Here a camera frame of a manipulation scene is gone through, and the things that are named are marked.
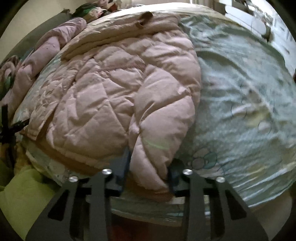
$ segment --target light blue fabric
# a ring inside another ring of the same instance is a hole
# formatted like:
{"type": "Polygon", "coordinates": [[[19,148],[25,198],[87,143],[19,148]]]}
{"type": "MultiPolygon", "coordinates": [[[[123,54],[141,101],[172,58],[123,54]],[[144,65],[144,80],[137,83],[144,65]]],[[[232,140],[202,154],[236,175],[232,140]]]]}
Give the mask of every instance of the light blue fabric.
{"type": "Polygon", "coordinates": [[[207,16],[181,20],[202,85],[196,122],[176,157],[223,175],[249,206],[296,180],[296,85],[284,58],[243,27],[207,16]]]}

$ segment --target black metal frame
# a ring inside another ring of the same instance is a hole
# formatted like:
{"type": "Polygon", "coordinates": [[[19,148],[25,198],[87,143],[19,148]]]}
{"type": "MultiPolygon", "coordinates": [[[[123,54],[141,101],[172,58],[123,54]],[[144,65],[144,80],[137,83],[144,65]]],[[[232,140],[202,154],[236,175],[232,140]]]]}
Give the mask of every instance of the black metal frame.
{"type": "Polygon", "coordinates": [[[9,125],[8,122],[8,106],[4,105],[1,108],[2,126],[0,127],[0,142],[2,144],[9,144],[6,149],[6,164],[9,168],[14,168],[16,159],[16,137],[15,133],[21,131],[25,126],[29,124],[29,119],[25,121],[19,121],[13,125],[9,125]]]}
{"type": "MultiPolygon", "coordinates": [[[[70,177],[37,218],[26,241],[83,240],[85,226],[89,226],[90,241],[110,241],[109,198],[121,195],[130,159],[126,148],[110,169],[82,180],[70,177]]],[[[168,173],[170,191],[186,197],[182,241],[206,241],[208,233],[217,241],[268,241],[259,221],[225,178],[202,178],[177,159],[168,173]],[[211,227],[206,226],[204,195],[210,197],[211,227]]]]}

